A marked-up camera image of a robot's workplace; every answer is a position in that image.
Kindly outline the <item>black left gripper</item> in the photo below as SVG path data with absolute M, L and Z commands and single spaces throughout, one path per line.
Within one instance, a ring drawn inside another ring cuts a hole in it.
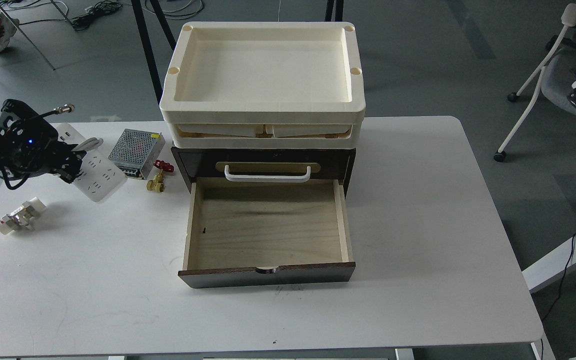
M 67 104 L 38 114 L 25 102 L 7 99 L 2 104 L 0 128 L 3 150 L 0 154 L 0 178 L 14 191 L 29 178 L 55 174 L 73 183 L 82 170 L 86 150 L 58 140 L 58 132 L 45 120 L 47 116 L 67 113 Z

